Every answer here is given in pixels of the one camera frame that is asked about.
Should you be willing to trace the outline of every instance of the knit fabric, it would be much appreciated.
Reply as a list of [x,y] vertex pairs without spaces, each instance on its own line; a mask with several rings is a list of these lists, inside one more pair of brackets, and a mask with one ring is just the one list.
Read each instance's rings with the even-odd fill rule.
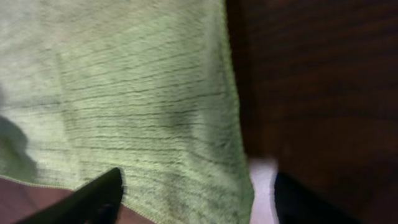
[[113,167],[156,223],[249,223],[222,0],[0,1],[0,175]]

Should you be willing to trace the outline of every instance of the microfiber cloth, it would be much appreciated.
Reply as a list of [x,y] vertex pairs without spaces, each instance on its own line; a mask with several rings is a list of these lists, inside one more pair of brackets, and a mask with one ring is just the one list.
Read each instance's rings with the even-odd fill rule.
[[0,1],[0,175],[75,190],[120,167],[156,223],[249,223],[224,4]]

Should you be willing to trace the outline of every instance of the brown wood surface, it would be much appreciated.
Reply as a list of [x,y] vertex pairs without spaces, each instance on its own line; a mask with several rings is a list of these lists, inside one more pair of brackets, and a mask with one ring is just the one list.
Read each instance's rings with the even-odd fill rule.
[[398,223],[398,1],[230,0],[246,151]]

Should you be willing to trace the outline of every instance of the green cloth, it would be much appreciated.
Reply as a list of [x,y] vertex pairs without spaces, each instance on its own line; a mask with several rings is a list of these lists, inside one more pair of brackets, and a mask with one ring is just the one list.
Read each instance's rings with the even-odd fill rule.
[[156,223],[249,223],[224,10],[0,1],[1,176],[76,189],[120,167],[123,203]]

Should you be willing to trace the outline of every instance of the green fabric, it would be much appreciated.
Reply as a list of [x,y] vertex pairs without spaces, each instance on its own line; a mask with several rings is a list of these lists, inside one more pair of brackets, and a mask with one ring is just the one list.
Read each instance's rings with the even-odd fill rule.
[[249,223],[222,0],[2,0],[0,85],[3,177],[120,167],[157,223]]

